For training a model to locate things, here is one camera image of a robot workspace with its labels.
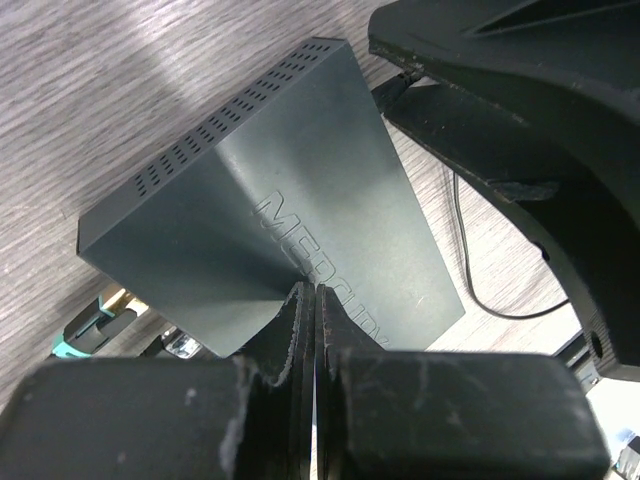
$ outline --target teal connector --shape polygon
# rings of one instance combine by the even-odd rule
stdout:
[[[104,313],[105,315],[109,315],[110,317],[115,317],[116,316],[115,313],[113,313],[112,311],[110,311],[107,308],[104,308],[104,300],[102,298],[102,294],[98,295],[98,305],[99,305],[100,311],[102,313]]]
[[[62,333],[53,341],[52,353],[58,358],[88,358],[91,356],[91,354],[81,352],[65,342],[64,334]]]

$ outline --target wire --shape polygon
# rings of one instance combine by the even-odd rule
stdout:
[[[473,300],[476,305],[478,305],[485,312],[493,315],[494,317],[504,318],[506,320],[531,320],[533,318],[544,317],[545,315],[549,315],[556,310],[564,307],[569,304],[569,299],[565,299],[562,302],[554,305],[551,308],[547,308],[546,310],[542,310],[536,313],[530,313],[528,315],[508,315],[505,313],[497,312],[496,310],[488,307],[480,299],[478,295],[476,295],[476,291],[473,288],[473,280],[471,278],[471,265],[469,262],[469,245],[467,244],[467,232],[464,228],[464,219],[462,218],[462,209],[460,208],[460,181],[459,177],[456,173],[453,174],[453,204],[455,207],[456,220],[458,222],[458,227],[460,229],[460,239],[462,240],[462,250],[464,253],[464,272],[465,272],[465,280],[467,282],[467,289],[469,290],[469,295],[471,296],[471,300]]]

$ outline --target screw hole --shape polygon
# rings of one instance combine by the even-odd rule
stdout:
[[[604,355],[604,350],[602,349],[602,342],[596,332],[591,332],[591,345],[593,345],[593,351],[595,352],[598,358],[602,358]]]

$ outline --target dark gray box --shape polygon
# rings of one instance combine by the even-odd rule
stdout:
[[[222,356],[301,275],[386,348],[464,313],[342,40],[304,42],[82,216],[78,253]]]

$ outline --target wood grain surface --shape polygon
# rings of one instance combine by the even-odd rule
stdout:
[[[79,215],[298,42],[347,38],[371,86],[395,73],[367,53],[381,3],[358,0],[4,1],[0,6],[0,405],[104,286],[75,256]],[[433,348],[552,352],[578,323],[484,314],[464,290],[450,173],[389,126],[467,314]],[[466,185],[479,295],[529,313],[564,293],[515,228]],[[163,322],[147,316],[105,354],[135,354]]]

